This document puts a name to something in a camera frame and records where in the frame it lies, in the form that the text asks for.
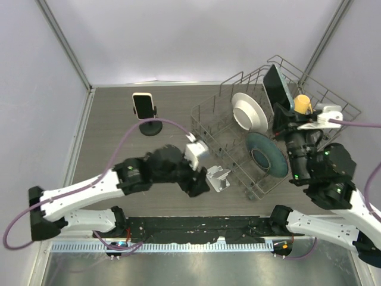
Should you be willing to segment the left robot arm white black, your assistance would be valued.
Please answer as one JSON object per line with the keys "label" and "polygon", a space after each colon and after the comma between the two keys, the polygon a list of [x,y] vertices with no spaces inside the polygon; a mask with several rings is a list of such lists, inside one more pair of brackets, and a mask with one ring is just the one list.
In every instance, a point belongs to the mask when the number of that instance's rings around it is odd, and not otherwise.
{"label": "left robot arm white black", "polygon": [[86,206],[111,198],[144,192],[154,184],[178,184],[189,197],[210,190],[207,170],[199,166],[208,147],[201,141],[187,144],[184,151],[165,145],[143,157],[127,158],[104,174],[67,186],[28,190],[32,241],[44,241],[63,231],[96,231],[115,238],[126,233],[127,222],[119,207],[105,211]]}

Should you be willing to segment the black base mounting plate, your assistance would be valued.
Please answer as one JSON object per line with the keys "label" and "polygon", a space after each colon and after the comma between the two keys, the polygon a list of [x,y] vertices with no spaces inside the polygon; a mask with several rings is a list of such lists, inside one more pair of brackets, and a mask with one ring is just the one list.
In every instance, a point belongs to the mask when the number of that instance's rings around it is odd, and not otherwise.
{"label": "black base mounting plate", "polygon": [[121,236],[133,243],[214,244],[222,237],[227,244],[249,244],[291,233],[261,216],[129,217]]}

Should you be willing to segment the white plate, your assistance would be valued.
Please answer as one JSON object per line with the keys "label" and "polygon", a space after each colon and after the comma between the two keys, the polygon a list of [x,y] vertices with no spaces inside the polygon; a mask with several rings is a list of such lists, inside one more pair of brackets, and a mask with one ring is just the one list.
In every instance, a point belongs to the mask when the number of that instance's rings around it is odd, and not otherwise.
{"label": "white plate", "polygon": [[266,133],[268,120],[260,105],[249,95],[238,92],[232,98],[233,117],[244,130]]}

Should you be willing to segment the blue ceramic plate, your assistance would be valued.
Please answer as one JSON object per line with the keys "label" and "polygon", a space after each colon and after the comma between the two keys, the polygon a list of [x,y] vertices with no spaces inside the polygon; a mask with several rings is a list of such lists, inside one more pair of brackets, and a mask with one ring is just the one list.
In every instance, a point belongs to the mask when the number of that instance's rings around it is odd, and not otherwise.
{"label": "blue ceramic plate", "polygon": [[288,172],[288,162],[280,148],[268,137],[258,132],[249,132],[245,145],[256,165],[275,178],[284,178]]}

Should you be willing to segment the black round phone stand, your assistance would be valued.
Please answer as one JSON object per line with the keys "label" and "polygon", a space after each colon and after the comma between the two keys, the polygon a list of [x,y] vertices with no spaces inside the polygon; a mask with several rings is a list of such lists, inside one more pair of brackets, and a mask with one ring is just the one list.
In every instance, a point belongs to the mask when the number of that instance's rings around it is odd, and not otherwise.
{"label": "black round phone stand", "polygon": [[[138,112],[136,111],[135,106],[133,107],[133,112],[135,115],[137,115],[137,118],[139,121],[143,120],[143,119],[140,119],[138,117]],[[156,115],[157,115],[157,107],[156,106],[154,106],[152,108],[152,112],[153,112],[152,118],[156,118]],[[139,130],[140,130],[141,134],[143,134],[145,136],[155,136],[161,132],[162,128],[163,128],[163,123],[161,121],[145,122],[145,123],[141,123],[139,125]]]}

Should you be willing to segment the yellow mug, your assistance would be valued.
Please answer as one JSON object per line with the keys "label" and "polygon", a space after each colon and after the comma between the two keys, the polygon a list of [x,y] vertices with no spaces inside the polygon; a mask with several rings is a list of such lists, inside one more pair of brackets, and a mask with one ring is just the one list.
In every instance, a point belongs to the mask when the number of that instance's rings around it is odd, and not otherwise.
{"label": "yellow mug", "polygon": [[300,94],[294,98],[294,110],[300,114],[311,114],[313,108],[311,105],[311,100],[308,96]]}

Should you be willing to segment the silver phone stand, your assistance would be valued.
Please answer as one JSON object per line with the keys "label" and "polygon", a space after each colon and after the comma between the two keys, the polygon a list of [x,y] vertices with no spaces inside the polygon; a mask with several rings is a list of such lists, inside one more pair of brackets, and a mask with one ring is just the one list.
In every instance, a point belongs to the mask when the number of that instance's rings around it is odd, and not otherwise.
{"label": "silver phone stand", "polygon": [[230,170],[224,169],[221,166],[212,166],[207,169],[207,180],[216,192],[222,192],[230,186],[227,179]]}

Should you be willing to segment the white cased smartphone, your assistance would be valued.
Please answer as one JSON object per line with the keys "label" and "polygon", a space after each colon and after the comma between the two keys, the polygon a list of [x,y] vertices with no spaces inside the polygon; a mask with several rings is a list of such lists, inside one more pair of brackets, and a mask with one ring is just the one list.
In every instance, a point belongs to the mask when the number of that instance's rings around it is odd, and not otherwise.
{"label": "white cased smartphone", "polygon": [[133,110],[138,120],[154,118],[154,103],[152,94],[148,92],[135,92],[132,94]]}

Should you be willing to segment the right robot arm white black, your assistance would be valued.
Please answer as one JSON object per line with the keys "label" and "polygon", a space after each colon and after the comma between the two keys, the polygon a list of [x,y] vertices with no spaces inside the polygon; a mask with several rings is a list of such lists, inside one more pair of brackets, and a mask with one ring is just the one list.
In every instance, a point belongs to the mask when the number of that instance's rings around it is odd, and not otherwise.
{"label": "right robot arm white black", "polygon": [[380,267],[380,210],[371,205],[368,190],[352,182],[356,163],[342,144],[318,148],[324,129],[339,129],[360,123],[343,120],[338,105],[317,104],[310,114],[273,106],[275,139],[286,145],[292,179],[304,186],[304,194],[323,210],[342,216],[346,222],[332,223],[277,205],[269,228],[275,235],[309,235],[357,253],[363,262]]}

